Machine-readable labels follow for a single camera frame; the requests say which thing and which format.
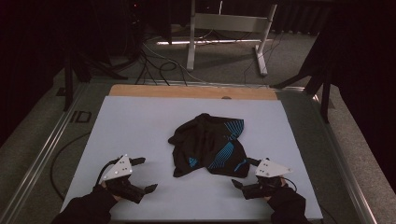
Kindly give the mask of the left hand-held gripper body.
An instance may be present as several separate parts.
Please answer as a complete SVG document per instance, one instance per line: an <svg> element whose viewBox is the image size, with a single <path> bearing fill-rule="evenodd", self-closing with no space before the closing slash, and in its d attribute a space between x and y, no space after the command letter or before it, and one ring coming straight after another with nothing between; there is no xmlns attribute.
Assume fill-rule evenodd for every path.
<svg viewBox="0 0 396 224"><path fill-rule="evenodd" d="M106 182L107 189L123 199L133 203L140 203L145 195L145 191L134 186L129 178L133 173L130 159L128 156L120 157L113 167L104 175L103 181Z"/></svg>

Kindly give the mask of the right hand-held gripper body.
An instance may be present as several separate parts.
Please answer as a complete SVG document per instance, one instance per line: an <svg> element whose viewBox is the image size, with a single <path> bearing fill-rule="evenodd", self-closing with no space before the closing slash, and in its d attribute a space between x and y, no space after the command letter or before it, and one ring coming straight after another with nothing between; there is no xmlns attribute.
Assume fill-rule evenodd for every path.
<svg viewBox="0 0 396 224"><path fill-rule="evenodd" d="M292 172L292 169L269 159L261 160L259 166L255 166L255 176L258 182L244 186L242 189L244 197L249 199L272 196L281 187L280 177Z"/></svg>

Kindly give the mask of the black shorts with blue print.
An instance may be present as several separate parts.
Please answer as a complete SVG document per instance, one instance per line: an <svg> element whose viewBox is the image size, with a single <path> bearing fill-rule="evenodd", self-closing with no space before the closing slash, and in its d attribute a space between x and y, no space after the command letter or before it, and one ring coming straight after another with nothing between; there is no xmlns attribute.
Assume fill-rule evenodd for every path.
<svg viewBox="0 0 396 224"><path fill-rule="evenodd" d="M180 125L168 143L174 146L173 177L206 168L213 175L248 176L249 164L238 137L244 131L242 119L213 117L203 113Z"/></svg>

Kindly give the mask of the person's right hand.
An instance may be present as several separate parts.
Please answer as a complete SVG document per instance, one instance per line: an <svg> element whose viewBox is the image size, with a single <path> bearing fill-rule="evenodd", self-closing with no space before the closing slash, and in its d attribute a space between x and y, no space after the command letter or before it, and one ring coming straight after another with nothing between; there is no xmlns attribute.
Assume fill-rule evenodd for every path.
<svg viewBox="0 0 396 224"><path fill-rule="evenodd" d="M279 179L280 179L280 181L281 181L281 187L284 187L284 186L286 186L287 185L287 183L286 183L286 180L283 178L284 176L281 176ZM264 197L264 200L265 201L269 201L271 199L271 196L269 196L269 197Z"/></svg>

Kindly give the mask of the person's left hand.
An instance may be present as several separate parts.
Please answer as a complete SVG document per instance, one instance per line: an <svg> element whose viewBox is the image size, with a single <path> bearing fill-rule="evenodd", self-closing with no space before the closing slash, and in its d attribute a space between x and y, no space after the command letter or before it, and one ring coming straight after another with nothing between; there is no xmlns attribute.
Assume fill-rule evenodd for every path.
<svg viewBox="0 0 396 224"><path fill-rule="evenodd" d="M106 182L105 182L105 181L102 181L102 182L101 182L101 186L102 186L103 189L107 190L117 202L119 202L119 201L122 199L120 196L111 193L111 192L107 189L107 186L106 186Z"/></svg>

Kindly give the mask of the white table mat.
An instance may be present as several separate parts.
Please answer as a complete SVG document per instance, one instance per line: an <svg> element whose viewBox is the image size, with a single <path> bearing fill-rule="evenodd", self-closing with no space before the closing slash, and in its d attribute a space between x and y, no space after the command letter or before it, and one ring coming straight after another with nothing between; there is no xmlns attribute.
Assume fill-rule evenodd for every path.
<svg viewBox="0 0 396 224"><path fill-rule="evenodd" d="M117 203L111 210L117 221L269 220L273 211L265 200L245 199L228 176L212 175L205 168L173 176L173 147L168 140L177 127L202 113L242 119L245 129L238 139L247 155L289 167L288 178L306 199L306 217L322 217L284 107L277 100L107 96L66 197L91 192L103 166L128 155L146 160L134 167L132 183L156 189L141 203Z"/></svg>

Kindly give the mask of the black metal stand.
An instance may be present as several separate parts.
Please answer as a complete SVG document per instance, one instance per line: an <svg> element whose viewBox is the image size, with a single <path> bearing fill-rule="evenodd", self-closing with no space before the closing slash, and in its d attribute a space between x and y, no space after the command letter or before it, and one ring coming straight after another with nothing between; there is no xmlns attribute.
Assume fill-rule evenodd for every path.
<svg viewBox="0 0 396 224"><path fill-rule="evenodd" d="M304 87L304 93L314 96L319 89L322 89L320 102L320 115L325 123L329 122L328 109L330 102L330 89L332 84L332 72L328 68L311 68L300 71L296 76L288 78L280 83L272 84L273 89L284 89L305 77L310 77Z"/></svg>
<svg viewBox="0 0 396 224"><path fill-rule="evenodd" d="M127 77L118 75L85 53L66 52L64 55L64 111L67 111L74 101L73 74L76 74L81 82L89 82L92 78L88 68L89 65L114 79L127 79Z"/></svg>

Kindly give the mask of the silver metal floor rail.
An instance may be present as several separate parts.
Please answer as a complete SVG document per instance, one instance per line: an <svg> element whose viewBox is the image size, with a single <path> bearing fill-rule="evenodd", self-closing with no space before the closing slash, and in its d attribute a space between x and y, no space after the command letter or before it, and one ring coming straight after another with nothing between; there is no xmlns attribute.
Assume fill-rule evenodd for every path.
<svg viewBox="0 0 396 224"><path fill-rule="evenodd" d="M14 223L19 212L21 211L21 208L24 206L29 194L34 188L37 179L40 177L43 169L45 168L52 152L58 145L58 142L62 137L62 134L64 133L64 130L72 117L72 114L74 113L77 103L81 98L81 95L87 90L87 88L87 83L79 84L77 86L76 91L72 94L73 100L71 105L58 119L44 146L40 149L39 153L35 157L35 160L30 165L29 169L21 180L21 183L16 188L14 195L0 216L0 224Z"/></svg>
<svg viewBox="0 0 396 224"><path fill-rule="evenodd" d="M377 224L375 216L372 212L370 205L368 204L363 191L358 183L356 176L352 173L343 149L341 149L334 132L332 131L331 124L325 123L320 115L320 102L322 89L319 90L320 97L316 93L312 96L314 101L314 108L317 112L318 119L323 126L324 132L330 141L331 153L337 167L337 172L343 180L343 185L346 188L350 201L353 203L355 211L362 224Z"/></svg>

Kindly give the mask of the white metal desk frame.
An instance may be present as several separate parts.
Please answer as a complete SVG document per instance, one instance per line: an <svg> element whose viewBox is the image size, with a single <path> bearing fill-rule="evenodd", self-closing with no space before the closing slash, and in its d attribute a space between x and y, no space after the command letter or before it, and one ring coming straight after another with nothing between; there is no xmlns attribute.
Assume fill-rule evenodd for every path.
<svg viewBox="0 0 396 224"><path fill-rule="evenodd" d="M264 59L264 46L270 32L277 5L271 5L265 17L249 17L236 15L220 15L196 12L195 0L191 0L190 41L188 42L187 70L194 69L195 61L195 30L225 30L236 32L262 33L259 45L255 46L255 56L258 63L259 73L266 77L268 75Z"/></svg>

